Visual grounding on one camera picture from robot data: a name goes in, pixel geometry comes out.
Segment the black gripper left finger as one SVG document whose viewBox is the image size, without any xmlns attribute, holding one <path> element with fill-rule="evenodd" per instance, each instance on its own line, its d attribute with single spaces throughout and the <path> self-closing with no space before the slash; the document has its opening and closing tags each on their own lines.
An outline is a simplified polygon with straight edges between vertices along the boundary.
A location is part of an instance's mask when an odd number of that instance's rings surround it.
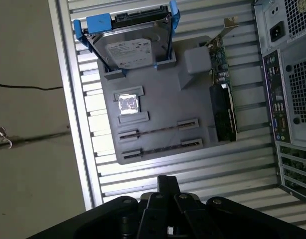
<svg viewBox="0 0 306 239">
<path fill-rule="evenodd" d="M 45 229 L 33 239 L 164 239 L 167 237 L 168 177 L 157 178 L 157 192 L 137 201 L 120 196 Z"/>
</svg>

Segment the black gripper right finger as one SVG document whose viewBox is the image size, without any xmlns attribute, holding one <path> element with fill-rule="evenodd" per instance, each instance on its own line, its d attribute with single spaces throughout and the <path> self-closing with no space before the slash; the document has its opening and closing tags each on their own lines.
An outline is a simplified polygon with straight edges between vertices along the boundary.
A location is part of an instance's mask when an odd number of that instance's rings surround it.
<svg viewBox="0 0 306 239">
<path fill-rule="evenodd" d="M 171 195 L 195 239 L 306 239 L 306 230 L 223 197 L 206 204 L 167 178 Z"/>
</svg>

